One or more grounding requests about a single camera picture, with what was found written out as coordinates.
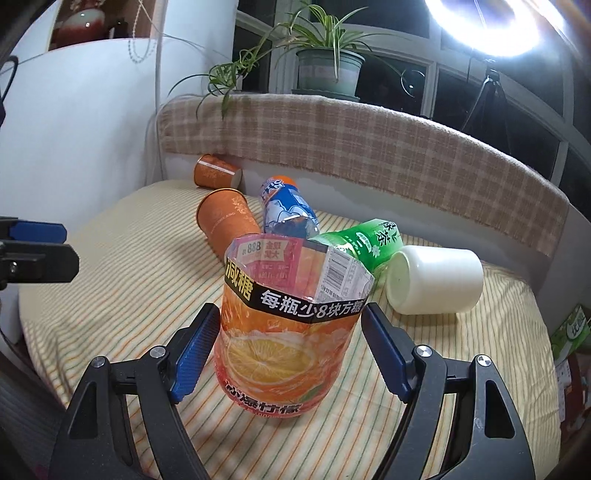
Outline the orange juice cut bottle cup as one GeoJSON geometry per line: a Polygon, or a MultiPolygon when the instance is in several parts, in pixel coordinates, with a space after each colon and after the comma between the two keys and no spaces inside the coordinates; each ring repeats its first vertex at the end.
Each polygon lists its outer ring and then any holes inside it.
{"type": "Polygon", "coordinates": [[[375,278],[359,260],[315,241],[273,234],[226,249],[217,380],[250,413],[314,409],[339,376],[375,278]]]}

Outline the white plastic cup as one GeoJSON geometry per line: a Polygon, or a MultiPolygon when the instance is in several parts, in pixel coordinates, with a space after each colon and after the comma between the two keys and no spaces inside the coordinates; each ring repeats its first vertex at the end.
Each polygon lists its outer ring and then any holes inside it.
{"type": "Polygon", "coordinates": [[[407,245],[394,253],[386,271],[387,299],[403,315],[467,312],[483,286],[481,260],[468,249],[407,245]]]}

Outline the orange paper cup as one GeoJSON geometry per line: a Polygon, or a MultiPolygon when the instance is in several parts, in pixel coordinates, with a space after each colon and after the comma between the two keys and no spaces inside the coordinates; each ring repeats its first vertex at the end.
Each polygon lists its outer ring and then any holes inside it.
{"type": "Polygon", "coordinates": [[[193,168],[195,185],[209,189],[238,189],[242,169],[211,154],[201,155],[193,168]]]}
{"type": "Polygon", "coordinates": [[[245,195],[231,188],[208,193],[197,207],[195,220],[221,261],[224,261],[226,249],[233,240],[260,232],[245,195]]]}

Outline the green tea cut bottle cup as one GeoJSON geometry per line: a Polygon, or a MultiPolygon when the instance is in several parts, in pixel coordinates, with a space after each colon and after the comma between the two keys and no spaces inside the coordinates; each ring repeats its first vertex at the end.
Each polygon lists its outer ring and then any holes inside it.
{"type": "Polygon", "coordinates": [[[404,247],[398,225],[383,219],[318,234],[311,240],[338,248],[356,258],[374,275],[376,281],[380,280],[394,253],[404,247]]]}

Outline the blue label cut bottle cup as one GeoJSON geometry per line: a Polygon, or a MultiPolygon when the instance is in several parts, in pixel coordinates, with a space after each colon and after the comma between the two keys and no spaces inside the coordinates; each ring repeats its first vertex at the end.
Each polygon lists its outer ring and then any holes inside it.
{"type": "Polygon", "coordinates": [[[264,206],[263,232],[310,239],[320,234],[320,222],[297,183],[287,176],[271,176],[260,187],[264,206]]]}

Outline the dark red cardboard box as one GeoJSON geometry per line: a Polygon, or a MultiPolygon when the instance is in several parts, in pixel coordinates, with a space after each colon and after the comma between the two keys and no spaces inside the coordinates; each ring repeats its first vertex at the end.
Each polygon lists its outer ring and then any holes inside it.
{"type": "Polygon", "coordinates": [[[561,442],[566,443],[590,415],[590,355],[575,352],[556,366],[561,442]]]}

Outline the striped yellow mattress cover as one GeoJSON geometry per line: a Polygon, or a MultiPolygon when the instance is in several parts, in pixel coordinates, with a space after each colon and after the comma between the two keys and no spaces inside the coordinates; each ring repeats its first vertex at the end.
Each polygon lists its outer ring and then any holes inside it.
{"type": "MultiPolygon", "coordinates": [[[[135,359],[221,299],[223,268],[197,227],[204,191],[162,181],[120,200],[70,236],[80,259],[68,284],[25,285],[20,320],[34,367],[67,403],[88,363],[135,359]]],[[[441,355],[488,355],[518,410],[535,472],[557,465],[560,427],[553,355],[530,286],[486,264],[476,307],[458,316],[388,318],[441,355]]],[[[185,429],[214,479],[369,479],[401,420],[403,404],[381,376],[361,331],[315,410],[266,419],[233,403],[206,366],[179,405],[185,429]]]]}

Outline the green paper bag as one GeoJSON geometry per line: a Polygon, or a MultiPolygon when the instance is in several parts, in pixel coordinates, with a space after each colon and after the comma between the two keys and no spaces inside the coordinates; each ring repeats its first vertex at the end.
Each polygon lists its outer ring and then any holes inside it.
{"type": "Polygon", "coordinates": [[[576,352],[590,352],[590,309],[577,304],[550,337],[554,364],[576,352]]]}

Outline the red white ceramic vase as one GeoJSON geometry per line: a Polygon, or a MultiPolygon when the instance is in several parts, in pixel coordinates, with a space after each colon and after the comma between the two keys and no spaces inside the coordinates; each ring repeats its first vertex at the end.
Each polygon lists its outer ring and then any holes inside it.
{"type": "Polygon", "coordinates": [[[53,25],[49,49],[104,40],[107,17],[101,0],[63,0],[53,25]]]}

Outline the beige plaid blanket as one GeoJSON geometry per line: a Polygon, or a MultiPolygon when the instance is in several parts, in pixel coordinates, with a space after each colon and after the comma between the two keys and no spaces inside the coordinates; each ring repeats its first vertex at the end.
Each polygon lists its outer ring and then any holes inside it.
{"type": "Polygon", "coordinates": [[[513,157],[437,122],[322,96],[242,94],[165,104],[167,153],[229,155],[329,175],[494,229],[551,257],[570,202],[513,157]]]}

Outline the black light tripod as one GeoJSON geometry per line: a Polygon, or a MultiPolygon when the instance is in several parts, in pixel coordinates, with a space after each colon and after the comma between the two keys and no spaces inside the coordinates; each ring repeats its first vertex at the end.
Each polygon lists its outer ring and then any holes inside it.
{"type": "Polygon", "coordinates": [[[462,124],[461,131],[511,155],[511,137],[507,117],[508,101],[495,60],[488,58],[485,64],[485,78],[462,124]]]}

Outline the potted spider plant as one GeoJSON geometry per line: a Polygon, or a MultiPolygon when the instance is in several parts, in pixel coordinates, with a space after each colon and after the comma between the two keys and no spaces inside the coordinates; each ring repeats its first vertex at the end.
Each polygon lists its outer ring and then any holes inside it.
{"type": "Polygon", "coordinates": [[[314,1],[301,1],[297,9],[267,30],[254,46],[239,50],[235,59],[215,64],[204,73],[187,75],[173,86],[204,78],[206,92],[202,97],[221,99],[221,114],[226,115],[231,98],[238,93],[243,80],[260,62],[279,51],[283,57],[290,53],[297,57],[297,91],[334,99],[352,98],[366,58],[376,56],[367,43],[376,34],[353,30],[346,23],[367,8],[364,5],[336,16],[314,1]]]}

